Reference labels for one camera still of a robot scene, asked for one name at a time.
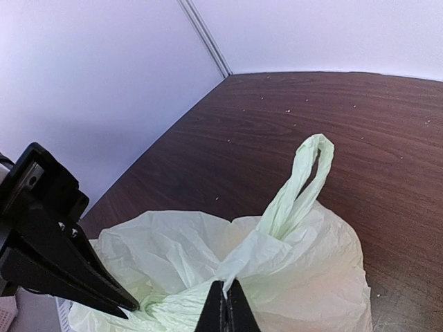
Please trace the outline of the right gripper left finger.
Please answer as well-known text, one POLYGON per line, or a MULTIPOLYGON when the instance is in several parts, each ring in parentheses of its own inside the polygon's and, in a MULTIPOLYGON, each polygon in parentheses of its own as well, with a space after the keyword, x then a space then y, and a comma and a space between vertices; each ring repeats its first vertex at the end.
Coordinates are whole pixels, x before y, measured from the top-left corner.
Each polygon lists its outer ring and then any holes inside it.
POLYGON ((227 331, 228 316, 223 285, 221 281, 214 281, 211 284, 195 332, 227 331))

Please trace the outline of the light green plastic bag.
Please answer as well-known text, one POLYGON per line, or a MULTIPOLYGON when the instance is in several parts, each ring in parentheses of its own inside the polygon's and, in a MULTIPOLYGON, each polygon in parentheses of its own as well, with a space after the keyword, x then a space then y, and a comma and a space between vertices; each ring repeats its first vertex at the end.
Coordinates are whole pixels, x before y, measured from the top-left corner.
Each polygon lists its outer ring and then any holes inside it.
POLYGON ((297 149, 292 171, 260 216, 233 221, 193 211, 147 211, 91 241, 140 303, 118 318, 74 303, 74 331, 194 331, 213 282, 239 284, 261 331, 371 331, 370 287, 354 229, 321 205, 334 145, 297 149))

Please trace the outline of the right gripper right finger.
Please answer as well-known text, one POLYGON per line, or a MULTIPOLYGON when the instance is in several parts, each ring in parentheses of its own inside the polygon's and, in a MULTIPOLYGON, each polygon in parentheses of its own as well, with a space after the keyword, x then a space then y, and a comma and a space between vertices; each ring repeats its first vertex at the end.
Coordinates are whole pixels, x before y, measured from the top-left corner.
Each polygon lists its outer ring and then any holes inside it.
POLYGON ((227 331, 260 332, 240 282, 235 279, 227 292, 227 331))

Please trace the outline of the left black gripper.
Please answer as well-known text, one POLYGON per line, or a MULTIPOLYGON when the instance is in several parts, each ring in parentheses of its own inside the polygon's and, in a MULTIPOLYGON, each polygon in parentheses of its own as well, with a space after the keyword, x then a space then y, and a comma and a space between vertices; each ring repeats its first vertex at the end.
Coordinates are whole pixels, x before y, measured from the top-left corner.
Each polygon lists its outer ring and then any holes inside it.
POLYGON ((9 237, 1 277, 126 319, 121 309, 137 310, 139 304, 107 272, 78 225, 88 204, 79 182, 40 144, 29 144, 15 163, 1 155, 1 238, 9 237), (54 213, 55 221, 17 224, 12 209, 21 194, 54 213))

